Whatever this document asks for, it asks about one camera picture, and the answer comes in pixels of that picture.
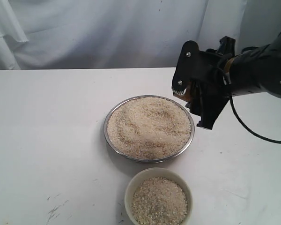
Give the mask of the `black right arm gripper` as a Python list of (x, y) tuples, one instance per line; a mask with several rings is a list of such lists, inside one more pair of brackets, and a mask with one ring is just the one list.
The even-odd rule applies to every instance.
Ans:
[(235, 56), (236, 40), (225, 36), (217, 49), (199, 51), (191, 70), (187, 108), (200, 117), (197, 127), (212, 129), (229, 98), (223, 71), (226, 62)]

